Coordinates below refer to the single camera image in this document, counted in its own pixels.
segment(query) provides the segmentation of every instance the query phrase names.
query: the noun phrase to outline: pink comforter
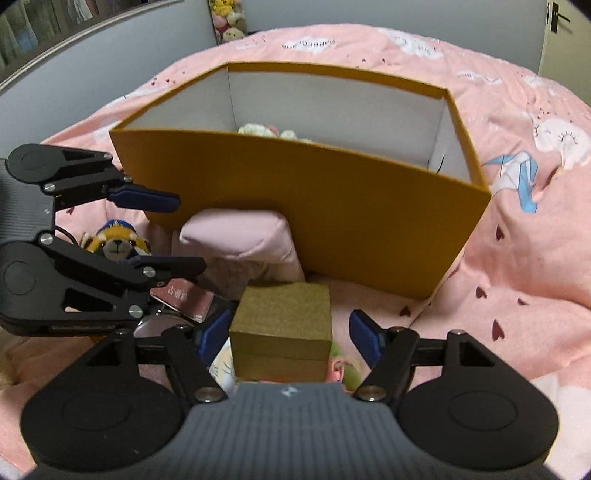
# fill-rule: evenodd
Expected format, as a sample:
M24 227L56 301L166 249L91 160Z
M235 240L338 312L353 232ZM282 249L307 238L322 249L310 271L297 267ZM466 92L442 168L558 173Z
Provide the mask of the pink comforter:
M363 369L347 338L353 308L382 325L411 325L421 336L468 331L552 399L561 427L548 465L564 478L580 479L591 468L591 109L529 70L439 40L319 25L259 33L180 60L47 142L115 154L108 131L117 122L231 60L338 64L452 92L483 161L491 204L430 303L317 278L331 287L335 339ZM142 213L106 202L62 212L59 224L80 237L110 218L147 232L156 250L170 248L170 237L147 225ZM21 383L0 392L0 455L20 470L33 466L18 433L22 405L88 345L35 339L13 349Z

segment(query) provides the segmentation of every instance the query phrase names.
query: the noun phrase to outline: door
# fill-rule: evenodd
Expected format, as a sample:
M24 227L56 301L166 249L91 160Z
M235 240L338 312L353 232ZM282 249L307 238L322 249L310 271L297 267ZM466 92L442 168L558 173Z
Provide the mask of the door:
M549 0L540 76L591 106L591 21L568 0Z

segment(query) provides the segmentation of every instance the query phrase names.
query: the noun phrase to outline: wall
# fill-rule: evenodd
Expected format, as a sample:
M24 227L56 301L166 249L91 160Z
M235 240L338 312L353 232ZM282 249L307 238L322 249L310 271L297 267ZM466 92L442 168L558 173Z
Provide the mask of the wall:
M538 71L546 0L248 0L249 30L318 23L389 27Z
M107 21L0 90L0 158L40 142L215 45L207 2L165 1Z

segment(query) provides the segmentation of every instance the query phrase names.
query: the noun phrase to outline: box wall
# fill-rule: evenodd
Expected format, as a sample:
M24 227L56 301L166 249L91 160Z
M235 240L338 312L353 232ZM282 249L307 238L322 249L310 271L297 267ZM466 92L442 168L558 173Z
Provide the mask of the box wall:
M462 151L449 107L445 102L428 169L453 179L471 183L468 161Z
M427 167L443 99L375 83L281 72L229 72L237 126L271 124L299 138Z
M217 70L178 90L164 102L150 106L123 129L236 131L228 71Z
M126 173L181 196L176 213L150 220L173 230L204 208L272 209L289 221L305 268L409 298L433 292L490 199L485 189L425 170L300 142L111 135ZM162 158L171 159L166 168Z

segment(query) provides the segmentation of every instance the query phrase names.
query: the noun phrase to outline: cable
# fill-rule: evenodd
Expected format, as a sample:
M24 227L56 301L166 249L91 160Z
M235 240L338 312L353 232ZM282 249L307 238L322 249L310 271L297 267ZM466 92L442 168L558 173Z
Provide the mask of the cable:
M68 237L68 240L70 242L72 242L74 245L78 245L78 242L76 241L76 238L74 238L74 235L72 235L68 230L66 230L65 228L62 228L61 226L56 225L56 230L58 232L63 233L65 236Z

